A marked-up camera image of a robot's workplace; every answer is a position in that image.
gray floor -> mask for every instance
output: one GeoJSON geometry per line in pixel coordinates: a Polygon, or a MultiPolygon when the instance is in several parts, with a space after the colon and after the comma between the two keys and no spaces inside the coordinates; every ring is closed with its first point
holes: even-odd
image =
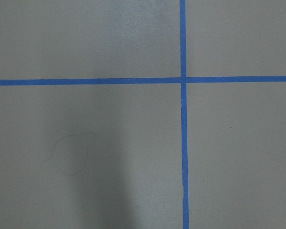
{"type": "MultiPolygon", "coordinates": [[[[188,0],[187,76],[286,75],[286,0],[188,0]]],[[[0,1],[0,79],[179,77],[179,1],[0,1]]],[[[286,83],[188,84],[191,229],[286,229],[286,83]]],[[[0,229],[182,228],[179,84],[0,87],[0,229]]]]}

horizontal blue line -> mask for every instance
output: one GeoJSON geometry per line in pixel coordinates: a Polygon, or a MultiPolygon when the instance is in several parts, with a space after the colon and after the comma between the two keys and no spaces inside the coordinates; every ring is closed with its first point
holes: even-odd
{"type": "Polygon", "coordinates": [[[136,84],[136,83],[180,83],[180,77],[166,77],[166,78],[107,78],[107,79],[0,80],[0,86],[77,85],[77,84],[136,84]]]}
{"type": "Polygon", "coordinates": [[[208,76],[208,77],[186,77],[186,78],[165,77],[165,78],[0,80],[0,86],[181,83],[184,81],[186,81],[187,83],[286,82],[286,76],[208,76]]]}
{"type": "Polygon", "coordinates": [[[187,77],[187,83],[241,83],[241,82],[286,82],[286,76],[208,76],[187,77]]]}

gray surface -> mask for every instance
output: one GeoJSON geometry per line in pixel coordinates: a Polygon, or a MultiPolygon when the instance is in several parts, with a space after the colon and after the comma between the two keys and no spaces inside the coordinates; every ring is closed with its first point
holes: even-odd
{"type": "Polygon", "coordinates": [[[286,229],[286,83],[188,85],[192,229],[286,229]]]}
{"type": "Polygon", "coordinates": [[[180,86],[0,87],[0,229],[182,228],[180,86]]]}
{"type": "Polygon", "coordinates": [[[175,0],[0,0],[0,79],[178,77],[175,0]]]}
{"type": "Polygon", "coordinates": [[[286,75],[286,0],[188,0],[188,76],[286,75]]]}

vertical blue line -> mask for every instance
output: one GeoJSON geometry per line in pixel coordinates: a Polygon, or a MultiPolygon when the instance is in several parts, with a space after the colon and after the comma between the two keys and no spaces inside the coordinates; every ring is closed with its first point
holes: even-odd
{"type": "Polygon", "coordinates": [[[189,185],[187,159],[187,101],[186,101],[186,10],[185,0],[180,0],[180,72],[181,78],[181,142],[182,142],[182,183],[183,229],[189,229],[189,185]]]}

